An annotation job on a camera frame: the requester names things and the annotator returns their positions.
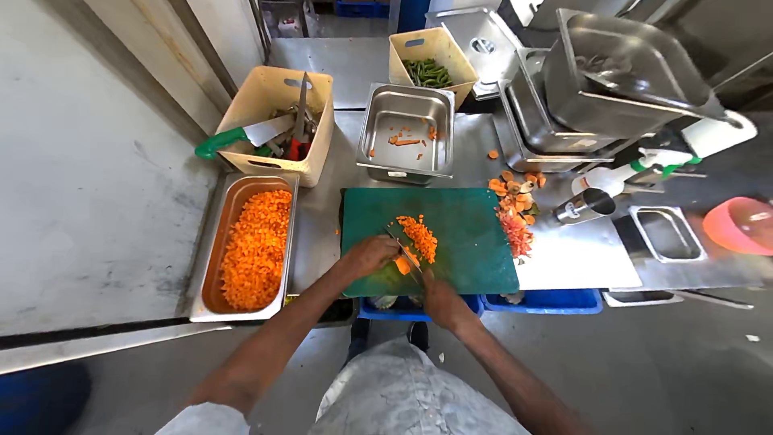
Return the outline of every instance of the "green cutting board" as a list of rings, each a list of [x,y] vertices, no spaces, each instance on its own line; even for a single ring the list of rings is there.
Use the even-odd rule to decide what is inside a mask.
[[[435,263],[421,260],[422,270],[432,268],[437,278],[449,281],[460,294],[515,293],[518,276],[494,211],[498,205],[496,195],[485,188],[347,189],[343,197],[341,252],[346,253],[365,237],[386,234],[383,227],[393,223],[393,234],[417,254],[396,217],[412,216],[418,221],[419,214],[423,214],[424,225],[438,239],[438,248]],[[410,274],[400,274],[391,262],[356,280],[343,294],[405,296],[421,292]]]

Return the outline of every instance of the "beige plastic crate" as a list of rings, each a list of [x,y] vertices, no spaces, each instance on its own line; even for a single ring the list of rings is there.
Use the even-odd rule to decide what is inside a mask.
[[[403,60],[425,59],[434,59],[438,65],[448,69],[448,76],[456,84],[443,89],[454,93],[455,108],[458,110],[470,93],[472,85],[478,81],[478,75],[445,27],[395,33],[390,36],[389,82],[414,86],[403,66]]]
[[[308,155],[299,162],[253,156],[254,147],[239,141],[219,151],[220,155],[243,173],[265,175],[262,168],[278,168],[297,173],[301,186],[314,187],[322,174],[328,157],[330,139],[335,127],[333,117],[333,77],[327,74],[308,73],[312,86],[306,92],[306,104],[314,113],[322,113]],[[255,67],[237,92],[231,106],[223,116],[217,133],[236,127],[244,127],[267,121],[271,112],[289,108],[301,95],[303,71],[276,67]]]

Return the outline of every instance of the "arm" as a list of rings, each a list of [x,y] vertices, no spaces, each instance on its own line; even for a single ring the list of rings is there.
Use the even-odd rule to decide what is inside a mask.
[[[228,405],[246,417],[341,292],[355,279],[384,267],[399,252],[400,246],[388,235],[367,238],[353,246],[316,283],[267,320],[210,373],[196,388],[190,404]]]
[[[587,435],[582,422],[523,363],[489,333],[447,283],[424,272],[425,310],[480,362],[518,421],[534,435]]]

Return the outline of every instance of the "stainless steel container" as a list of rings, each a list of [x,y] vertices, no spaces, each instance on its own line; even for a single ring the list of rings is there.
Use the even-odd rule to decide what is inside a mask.
[[[549,52],[544,48],[518,49],[519,68],[505,89],[526,142],[543,152],[593,152],[613,143],[617,139],[611,136],[564,127],[548,113],[542,66]]]
[[[372,84],[359,135],[357,166],[375,180],[427,184],[453,177],[454,93],[426,87]],[[429,131],[437,132],[430,139]],[[390,138],[419,140],[395,146]]]
[[[290,286],[293,261],[293,227],[298,201],[298,174],[255,176],[234,173],[225,176],[213,197],[202,233],[199,251],[191,274],[189,298],[192,300],[189,318],[192,322],[220,322],[228,320],[265,320],[274,316],[284,305],[284,296]],[[236,310],[228,304],[220,287],[223,274],[220,264],[226,254],[231,226],[239,220],[242,206],[253,195],[271,190],[286,190],[292,194],[287,245],[279,292],[264,309]]]
[[[427,12],[426,27],[444,26],[478,73],[472,86],[475,100],[499,96],[497,82],[518,69],[516,50],[523,48],[515,33],[494,9],[486,7]]]
[[[550,113],[581,132],[619,139],[653,132],[682,116],[675,108],[599,94],[577,69],[575,58],[602,55],[630,60],[632,74],[653,87],[682,94],[702,105],[711,89],[698,74],[684,48],[656,27],[627,19],[558,9],[560,38],[545,60],[545,88]]]
[[[513,114],[513,108],[506,96],[505,89],[509,84],[510,80],[499,81],[499,99],[496,101],[492,115],[494,128],[499,137],[499,146],[502,148],[502,157],[507,162],[507,166],[521,173],[559,173],[570,171],[582,163],[615,161],[613,156],[600,157],[598,151],[572,154],[568,152],[545,153],[531,149],[524,142],[521,129]]]
[[[679,207],[631,206],[615,220],[631,257],[652,257],[662,263],[695,262],[706,251]]]
[[[609,216],[615,212],[615,200],[601,189],[590,187],[553,209],[561,224],[575,225]]]

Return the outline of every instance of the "blue plastic crate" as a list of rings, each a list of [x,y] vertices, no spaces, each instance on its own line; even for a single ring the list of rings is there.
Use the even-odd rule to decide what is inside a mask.
[[[483,315],[483,304],[480,295],[461,295],[467,306],[478,317]],[[368,298],[359,298],[359,317],[371,320],[409,320],[414,322],[431,322],[432,319],[424,312],[424,309],[411,307],[412,302],[408,296],[400,296],[397,302],[388,310],[379,310],[370,304]]]
[[[481,302],[488,311],[530,314],[596,314],[604,309],[598,289],[526,290],[518,305],[500,295],[481,295]]]
[[[380,2],[335,2],[335,14],[348,18],[389,18],[389,5]]]

